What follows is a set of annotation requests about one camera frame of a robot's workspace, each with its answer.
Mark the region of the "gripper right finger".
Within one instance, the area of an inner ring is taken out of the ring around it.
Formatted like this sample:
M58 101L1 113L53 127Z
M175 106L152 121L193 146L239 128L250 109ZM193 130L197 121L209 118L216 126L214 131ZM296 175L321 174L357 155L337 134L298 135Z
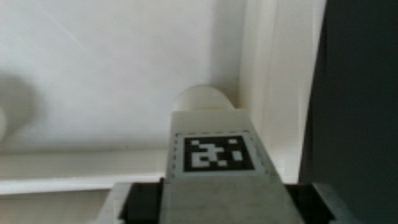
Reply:
M305 224L362 224L330 184L286 184Z

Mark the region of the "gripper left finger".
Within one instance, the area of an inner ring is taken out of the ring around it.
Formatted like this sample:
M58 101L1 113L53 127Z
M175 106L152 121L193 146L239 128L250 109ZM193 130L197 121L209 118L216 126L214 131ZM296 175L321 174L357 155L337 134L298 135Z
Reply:
M161 183L117 183L92 224L158 224Z

